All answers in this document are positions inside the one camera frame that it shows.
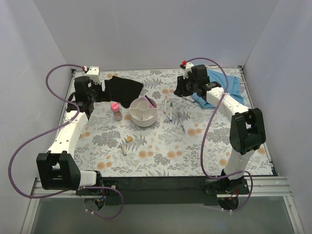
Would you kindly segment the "orange capped white marker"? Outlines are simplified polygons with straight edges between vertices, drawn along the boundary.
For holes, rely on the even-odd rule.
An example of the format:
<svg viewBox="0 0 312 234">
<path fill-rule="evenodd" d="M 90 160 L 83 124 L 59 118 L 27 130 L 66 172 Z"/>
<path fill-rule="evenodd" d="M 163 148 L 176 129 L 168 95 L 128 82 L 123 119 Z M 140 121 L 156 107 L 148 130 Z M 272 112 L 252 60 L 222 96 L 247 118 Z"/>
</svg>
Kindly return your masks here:
<svg viewBox="0 0 312 234">
<path fill-rule="evenodd" d="M 165 99 L 164 99 L 164 109 L 163 109 L 163 113 L 166 114 L 166 111 L 167 111 L 167 100 L 168 100 L 168 97 L 165 96 Z"/>
</svg>

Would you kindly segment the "green capped white marker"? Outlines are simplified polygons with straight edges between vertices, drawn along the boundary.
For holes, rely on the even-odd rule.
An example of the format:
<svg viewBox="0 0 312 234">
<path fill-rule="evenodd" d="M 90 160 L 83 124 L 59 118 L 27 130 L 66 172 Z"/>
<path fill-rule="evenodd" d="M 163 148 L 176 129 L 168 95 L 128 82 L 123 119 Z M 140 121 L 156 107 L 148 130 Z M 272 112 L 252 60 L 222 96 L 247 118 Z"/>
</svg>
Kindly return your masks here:
<svg viewBox="0 0 312 234">
<path fill-rule="evenodd" d="M 173 121 L 173 103 L 170 103 L 170 118 L 169 121 L 172 122 Z"/>
</svg>

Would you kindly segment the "pink capped small bottle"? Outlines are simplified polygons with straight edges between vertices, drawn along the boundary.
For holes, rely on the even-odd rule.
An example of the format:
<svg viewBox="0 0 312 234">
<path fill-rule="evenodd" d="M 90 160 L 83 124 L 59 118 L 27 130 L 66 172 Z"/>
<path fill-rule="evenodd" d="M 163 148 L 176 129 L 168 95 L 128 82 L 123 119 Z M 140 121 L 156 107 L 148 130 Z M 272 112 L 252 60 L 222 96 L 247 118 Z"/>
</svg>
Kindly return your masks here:
<svg viewBox="0 0 312 234">
<path fill-rule="evenodd" d="M 119 104 L 117 102 L 113 102 L 111 104 L 111 110 L 113 112 L 114 119 L 117 121 L 122 120 L 122 113 L 120 111 Z"/>
</svg>

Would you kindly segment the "purple highlighter pink cap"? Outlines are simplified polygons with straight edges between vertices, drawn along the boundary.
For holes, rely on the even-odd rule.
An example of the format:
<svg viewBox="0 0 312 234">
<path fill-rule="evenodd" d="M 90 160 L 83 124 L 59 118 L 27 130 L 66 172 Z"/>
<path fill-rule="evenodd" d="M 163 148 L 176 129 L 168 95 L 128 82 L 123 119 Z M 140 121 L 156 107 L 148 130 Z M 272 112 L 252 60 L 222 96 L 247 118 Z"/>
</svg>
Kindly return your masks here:
<svg viewBox="0 0 312 234">
<path fill-rule="evenodd" d="M 144 101 L 148 102 L 149 108 L 156 108 L 156 106 L 154 106 L 154 104 L 151 102 L 151 100 L 146 95 L 142 96 L 142 98 Z"/>
</svg>

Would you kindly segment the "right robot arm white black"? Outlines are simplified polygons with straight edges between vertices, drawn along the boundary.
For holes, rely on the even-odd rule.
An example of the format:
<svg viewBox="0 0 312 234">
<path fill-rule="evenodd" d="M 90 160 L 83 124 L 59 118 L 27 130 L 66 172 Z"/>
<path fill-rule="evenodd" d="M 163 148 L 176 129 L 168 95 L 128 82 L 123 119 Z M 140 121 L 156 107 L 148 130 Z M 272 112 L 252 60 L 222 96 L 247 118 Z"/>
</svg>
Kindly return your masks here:
<svg viewBox="0 0 312 234">
<path fill-rule="evenodd" d="M 213 192 L 231 194 L 243 184 L 246 166 L 256 150 L 266 141 L 263 114 L 260 109 L 250 109 L 235 100 L 229 86 L 211 81 L 205 65 L 182 62 L 184 74 L 177 78 L 174 94 L 178 97 L 197 94 L 215 107 L 230 121 L 229 141 L 232 152 L 226 167 L 217 177 L 207 176 L 206 188 Z"/>
</svg>

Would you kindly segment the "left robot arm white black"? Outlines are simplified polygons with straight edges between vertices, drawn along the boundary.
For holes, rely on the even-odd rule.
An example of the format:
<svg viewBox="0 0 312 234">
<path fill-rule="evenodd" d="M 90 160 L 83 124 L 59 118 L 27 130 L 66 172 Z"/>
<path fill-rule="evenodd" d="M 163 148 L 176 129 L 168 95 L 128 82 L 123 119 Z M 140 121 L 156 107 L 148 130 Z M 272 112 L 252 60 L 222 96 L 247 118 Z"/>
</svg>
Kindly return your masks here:
<svg viewBox="0 0 312 234">
<path fill-rule="evenodd" d="M 75 78 L 75 91 L 67 100 L 65 126 L 46 153 L 37 156 L 37 168 L 42 187 L 46 190 L 77 190 L 87 187 L 93 195 L 103 191 L 104 184 L 97 171 L 81 171 L 73 159 L 82 130 L 94 110 L 94 103 L 110 100 L 103 91 L 99 75 Z"/>
</svg>

